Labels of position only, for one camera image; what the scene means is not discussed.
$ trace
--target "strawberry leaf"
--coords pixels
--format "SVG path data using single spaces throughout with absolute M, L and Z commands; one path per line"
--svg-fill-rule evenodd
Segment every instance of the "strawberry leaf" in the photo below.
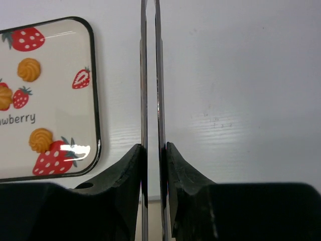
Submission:
M 5 42 L 6 40 L 8 40 L 9 49 L 11 49 L 12 48 L 12 43 L 13 43 L 13 39 L 12 39 L 11 33 L 2 34 L 1 38 L 2 38 L 2 42 Z
M 75 167 L 78 167 L 78 165 L 77 165 L 78 157 L 75 155 L 75 153 L 73 151 L 67 151 L 67 154 L 65 155 L 65 157 L 71 158 L 73 165 Z
M 71 147 L 73 147 L 75 145 L 75 140 L 73 138 L 71 138 L 70 145 L 71 145 Z
M 61 139 L 63 140 L 63 142 L 64 142 L 64 143 L 66 143 L 67 145 L 69 145 L 69 142 L 67 141 L 67 139 L 66 139 L 66 138 L 61 137 Z
M 31 90 L 29 90 L 30 88 L 26 89 L 25 86 L 23 86 L 23 88 L 19 88 L 19 90 L 21 90 L 24 94 L 27 95 L 32 95 Z

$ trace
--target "white background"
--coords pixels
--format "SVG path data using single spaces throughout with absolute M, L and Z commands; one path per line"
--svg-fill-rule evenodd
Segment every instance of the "white background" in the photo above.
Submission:
M 161 1 L 167 140 L 216 182 L 321 190 L 321 2 Z M 96 40 L 103 154 L 74 187 L 140 142 L 140 1 L 1 3 L 0 29 L 66 16 Z M 154 7 L 147 6 L 149 194 L 159 195 Z

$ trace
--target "orange cookie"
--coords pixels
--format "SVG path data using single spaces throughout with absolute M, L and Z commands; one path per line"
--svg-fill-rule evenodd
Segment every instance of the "orange cookie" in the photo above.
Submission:
M 32 58 L 26 58 L 18 65 L 18 76 L 26 82 L 34 82 L 41 73 L 40 63 Z
M 52 133 L 45 128 L 35 129 L 29 138 L 31 149 L 37 153 L 48 151 L 52 142 Z
M 12 90 L 0 86 L 0 109 L 8 109 L 12 102 Z

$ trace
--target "strawberry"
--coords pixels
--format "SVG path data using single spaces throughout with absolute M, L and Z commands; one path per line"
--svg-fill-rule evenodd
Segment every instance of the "strawberry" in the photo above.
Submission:
M 8 85 L 6 84 L 6 83 L 3 83 L 2 82 L 2 78 L 0 79 L 0 86 L 3 86 L 3 87 L 6 87 L 6 88 L 8 88 Z M 0 109 L 1 111 L 6 111 L 6 110 L 8 110 L 10 107 L 8 107 L 7 109 Z
M 32 95 L 29 89 L 23 86 L 14 93 L 14 108 L 20 109 L 28 103 L 29 95 Z
M 45 37 L 36 28 L 19 29 L 2 34 L 2 41 L 8 41 L 9 49 L 28 52 L 41 47 Z
M 68 145 L 74 147 L 75 141 L 71 138 L 70 144 L 61 137 L 62 141 L 55 141 L 50 145 L 50 150 L 46 153 L 41 153 L 36 161 L 32 173 L 39 175 L 52 175 L 66 173 L 72 165 L 77 167 L 76 160 L 78 157 L 73 151 L 66 151 L 67 148 L 62 146 Z
M 0 86 L 8 88 L 8 85 L 6 83 L 2 82 L 2 78 L 0 79 Z
M 81 89 L 88 86 L 90 81 L 89 73 L 90 73 L 89 67 L 85 67 L 84 69 L 78 71 L 74 79 L 74 82 L 72 83 L 72 88 Z

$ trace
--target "white surface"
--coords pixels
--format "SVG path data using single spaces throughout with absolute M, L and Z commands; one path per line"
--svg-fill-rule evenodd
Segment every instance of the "white surface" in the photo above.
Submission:
M 64 167 L 67 173 L 82 172 L 92 166 L 97 152 L 91 73 L 87 87 L 72 88 L 78 71 L 86 66 L 92 69 L 88 30 L 75 20 L 36 26 L 36 29 L 45 37 L 44 45 L 36 50 L 21 52 L 9 49 L 7 41 L 0 42 L 1 55 L 6 56 L 0 58 L 0 78 L 3 78 L 3 82 L 8 84 L 13 93 L 23 85 L 32 91 L 24 107 L 15 109 L 11 105 L 9 110 L 0 111 L 0 119 L 7 121 L 6 125 L 3 125 L 3 122 L 0 125 L 0 153 L 3 154 L 1 179 L 48 174 L 53 169 L 55 160 L 51 162 L 52 165 L 49 163 L 49 166 L 45 166 L 46 161 L 36 164 L 36 161 L 41 159 L 40 156 L 46 155 L 32 151 L 28 144 L 30 134 L 38 128 L 51 131 L 53 141 L 61 141 L 61 136 L 69 142 L 71 138 L 75 140 L 79 160 L 77 167 L 72 165 L 70 170 Z M 32 83 L 24 82 L 17 76 L 18 64 L 25 58 L 34 58 L 41 65 L 41 74 Z M 33 121 L 28 119 L 29 115 L 34 117 Z M 23 121 L 14 122 L 16 117 Z M 38 171 L 33 174 L 35 164 Z
M 217 182 L 304 181 L 321 190 L 321 2 L 163 0 L 161 8 L 167 140 Z M 15 0 L 2 3 L 0 15 L 1 29 L 70 15 L 94 29 L 102 162 L 92 174 L 57 181 L 76 186 L 140 142 L 139 1 Z M 155 196 L 152 1 L 147 40 L 149 194 Z
M 204 175 L 321 191 L 320 12 L 319 0 L 162 1 L 167 140 Z

